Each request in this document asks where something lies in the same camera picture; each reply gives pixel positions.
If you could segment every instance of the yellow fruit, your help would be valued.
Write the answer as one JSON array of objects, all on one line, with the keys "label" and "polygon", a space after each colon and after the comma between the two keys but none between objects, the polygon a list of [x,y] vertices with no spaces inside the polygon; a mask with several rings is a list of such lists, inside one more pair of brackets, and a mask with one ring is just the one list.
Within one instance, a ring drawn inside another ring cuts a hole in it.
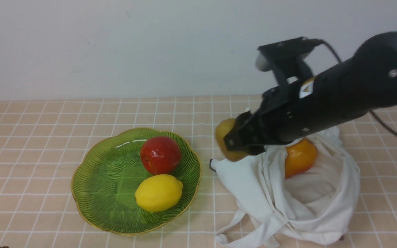
[{"label": "yellow fruit", "polygon": [[145,179],[137,188],[137,205],[148,212],[160,212],[177,204],[182,196],[183,183],[168,174]]},{"label": "yellow fruit", "polygon": [[222,121],[215,129],[215,139],[225,158],[227,158],[229,161],[237,162],[249,154],[247,154],[244,151],[227,150],[224,138],[232,130],[234,125],[235,125],[234,118],[230,118]]}]

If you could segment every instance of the bag handle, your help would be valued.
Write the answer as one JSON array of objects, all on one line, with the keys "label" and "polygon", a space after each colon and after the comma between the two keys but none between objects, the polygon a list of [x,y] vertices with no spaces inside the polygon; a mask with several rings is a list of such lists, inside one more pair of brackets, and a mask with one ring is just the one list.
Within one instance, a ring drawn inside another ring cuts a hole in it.
[{"label": "bag handle", "polygon": [[285,225],[285,223],[276,214],[271,214],[263,224],[247,236],[229,243],[224,232],[238,224],[245,215],[246,212],[238,210],[227,227],[216,232],[215,240],[219,245],[228,248],[257,248],[272,238],[271,244],[269,244],[268,248],[277,248],[280,246],[273,236]]}]

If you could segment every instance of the gold rim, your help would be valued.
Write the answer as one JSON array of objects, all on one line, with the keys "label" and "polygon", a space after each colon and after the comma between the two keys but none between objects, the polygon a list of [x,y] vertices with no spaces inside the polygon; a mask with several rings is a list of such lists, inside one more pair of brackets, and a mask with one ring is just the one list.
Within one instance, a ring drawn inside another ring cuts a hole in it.
[{"label": "gold rim", "polygon": [[[124,133],[126,133],[126,132],[129,132],[129,131],[132,131],[132,130],[136,130],[136,129],[146,129],[146,130],[153,130],[153,131],[156,131],[156,132],[166,132],[166,133],[174,134],[174,135],[177,135],[178,137],[180,137],[180,138],[188,145],[189,150],[192,151],[192,153],[194,154],[194,156],[197,158],[197,160],[198,160],[198,162],[199,162],[199,164],[200,164],[200,174],[199,174],[199,176],[198,176],[198,182],[197,182],[197,186],[195,187],[194,196],[192,196],[191,201],[190,201],[189,204],[185,207],[185,209],[183,209],[183,211],[181,211],[181,213],[179,213],[178,215],[176,215],[176,216],[175,216],[174,218],[172,218],[171,220],[169,220],[169,221],[167,221],[167,222],[165,222],[165,223],[163,223],[163,224],[160,224],[159,226],[154,227],[153,229],[150,229],[150,230],[148,230],[148,231],[139,232],[139,233],[135,233],[135,234],[127,234],[127,233],[124,233],[124,232],[122,232],[122,233],[121,233],[121,232],[115,232],[115,231],[112,231],[112,230],[108,230],[108,229],[101,228],[101,227],[96,226],[95,224],[91,223],[89,220],[87,220],[87,219],[85,218],[85,216],[82,214],[81,210],[79,209],[79,203],[78,203],[78,201],[74,198],[74,193],[73,193],[73,180],[74,180],[74,176],[76,175],[76,172],[77,172],[77,171],[79,170],[79,168],[82,166],[82,164],[84,163],[84,161],[85,161],[87,155],[90,153],[91,150],[93,150],[93,148],[95,148],[95,146],[99,145],[100,143],[102,143],[102,142],[104,142],[104,141],[106,141],[106,140],[109,140],[109,139],[111,139],[111,138],[118,137],[118,136],[120,136],[120,135],[122,135],[122,134],[124,134]],[[156,130],[156,129],[154,129],[154,128],[149,128],[149,127],[136,127],[136,128],[132,128],[132,129],[126,130],[125,132],[120,133],[120,134],[118,134],[118,135],[116,135],[116,136],[112,136],[112,137],[108,137],[108,138],[106,138],[106,139],[103,139],[103,140],[97,142],[93,147],[91,147],[91,148],[88,150],[87,154],[85,154],[85,156],[84,156],[84,159],[82,159],[82,163],[76,168],[76,170],[75,170],[74,173],[73,173],[73,176],[71,177],[71,196],[73,197],[73,200],[74,200],[74,202],[76,203],[76,208],[77,208],[77,210],[78,210],[79,215],[80,215],[80,216],[82,217],[82,219],[83,219],[85,222],[87,222],[90,226],[92,226],[92,227],[94,227],[94,228],[96,228],[96,229],[102,230],[102,231],[106,231],[106,232],[109,232],[109,233],[112,233],[112,234],[119,234],[119,235],[123,235],[123,236],[136,236],[136,235],[140,235],[140,234],[147,234],[147,233],[149,233],[149,232],[152,232],[152,231],[154,231],[154,230],[156,230],[156,229],[159,229],[159,228],[163,227],[164,225],[170,223],[171,221],[175,220],[175,219],[178,218],[180,215],[182,215],[187,209],[189,209],[189,207],[190,207],[191,204],[194,202],[195,197],[197,196],[197,193],[198,193],[198,191],[199,191],[199,185],[200,185],[200,182],[202,181],[202,171],[203,171],[203,169],[202,169],[202,162],[200,162],[199,156],[195,153],[195,151],[192,149],[191,145],[189,145],[189,143],[188,143],[182,136],[180,136],[180,135],[178,135],[178,134],[176,134],[176,133],[174,133],[174,132],[170,132],[170,131],[160,131],[160,130]]]}]

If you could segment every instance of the orange fruit in bag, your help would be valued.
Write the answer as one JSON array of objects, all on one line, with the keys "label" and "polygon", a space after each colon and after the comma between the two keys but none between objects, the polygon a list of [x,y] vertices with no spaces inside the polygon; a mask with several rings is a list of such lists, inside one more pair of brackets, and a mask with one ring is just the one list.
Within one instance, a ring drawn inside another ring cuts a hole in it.
[{"label": "orange fruit in bag", "polygon": [[295,145],[286,147],[286,150],[285,179],[308,171],[318,156],[315,145],[306,138]]}]

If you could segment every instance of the tiled countertop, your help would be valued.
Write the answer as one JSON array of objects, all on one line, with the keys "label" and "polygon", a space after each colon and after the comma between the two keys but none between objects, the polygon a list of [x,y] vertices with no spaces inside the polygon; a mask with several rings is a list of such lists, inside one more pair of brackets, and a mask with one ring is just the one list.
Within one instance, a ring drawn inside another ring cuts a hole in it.
[{"label": "tiled countertop", "polygon": [[[233,196],[208,169],[222,158],[214,127],[259,96],[0,102],[0,246],[10,248],[214,248],[214,231],[236,211]],[[397,107],[378,111],[397,129]],[[70,181],[97,142],[133,127],[182,135],[203,161],[200,191],[187,212],[152,233],[99,231],[77,213]],[[344,241],[332,247],[397,247],[397,138],[370,116],[340,126],[362,169],[361,196]],[[246,218],[230,238],[252,231]],[[318,247],[277,235],[284,248]]]}]

